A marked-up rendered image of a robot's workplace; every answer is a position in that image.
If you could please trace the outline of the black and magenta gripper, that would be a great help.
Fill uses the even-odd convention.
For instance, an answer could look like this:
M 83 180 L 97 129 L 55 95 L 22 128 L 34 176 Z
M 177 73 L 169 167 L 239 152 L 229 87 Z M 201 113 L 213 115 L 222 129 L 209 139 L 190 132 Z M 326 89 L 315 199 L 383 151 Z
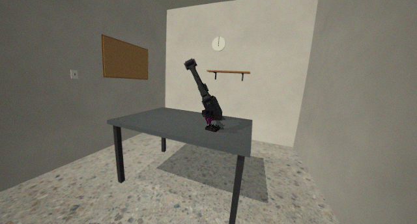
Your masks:
M 215 116 L 216 116 L 216 115 L 214 115 L 214 114 L 212 114 L 211 116 L 210 116 L 210 115 L 207 115 L 207 117 L 205 117 L 205 120 L 206 120 L 207 124 L 209 124 L 209 125 L 210 125 L 211 121 L 213 120 L 213 118 L 214 118 Z M 207 119 L 208 119 L 208 120 L 207 120 Z

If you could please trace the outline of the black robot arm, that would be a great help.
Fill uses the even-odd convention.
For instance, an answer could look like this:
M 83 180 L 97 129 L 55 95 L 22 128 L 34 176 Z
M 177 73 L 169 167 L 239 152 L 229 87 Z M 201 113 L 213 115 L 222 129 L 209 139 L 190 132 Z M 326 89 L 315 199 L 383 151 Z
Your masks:
M 197 73 L 197 70 L 195 69 L 195 67 L 197 66 L 197 63 L 196 63 L 195 59 L 191 58 L 190 60 L 185 61 L 184 65 L 185 65 L 187 70 L 190 69 L 190 71 L 191 71 L 191 73 L 192 73 L 192 75 L 193 75 L 193 77 L 194 77 L 194 79 L 197 83 L 197 86 L 198 86 L 197 88 L 199 89 L 199 92 L 201 93 L 203 103 L 207 104 L 207 109 L 202 110 L 203 117 L 207 117 L 207 115 L 211 116 L 212 112 L 213 112 L 213 109 L 214 109 L 213 103 L 211 103 L 213 96 L 211 96 L 208 93 L 209 90 L 208 90 L 206 84 L 203 84 L 203 82 L 201 81 L 201 79 L 200 79 L 200 77 Z

